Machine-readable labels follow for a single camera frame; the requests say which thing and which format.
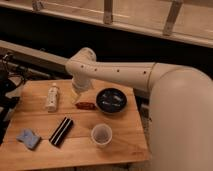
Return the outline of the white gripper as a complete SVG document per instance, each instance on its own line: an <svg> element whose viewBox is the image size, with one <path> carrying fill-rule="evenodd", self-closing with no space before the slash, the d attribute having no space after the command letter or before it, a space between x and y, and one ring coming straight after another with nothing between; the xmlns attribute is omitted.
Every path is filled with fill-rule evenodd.
<svg viewBox="0 0 213 171"><path fill-rule="evenodd" d="M90 79L73 78L72 87L74 90L71 90L71 102L75 104L81 97L81 93L92 88L92 82Z"/></svg>

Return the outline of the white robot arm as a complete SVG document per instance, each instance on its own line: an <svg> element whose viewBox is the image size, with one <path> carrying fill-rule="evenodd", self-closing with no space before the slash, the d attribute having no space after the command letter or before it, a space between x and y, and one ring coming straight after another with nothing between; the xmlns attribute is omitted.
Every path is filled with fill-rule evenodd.
<svg viewBox="0 0 213 171"><path fill-rule="evenodd" d="M76 92L92 78L132 87L149 97L150 170L213 171L213 79L188 66L98 62L83 48L65 64Z"/></svg>

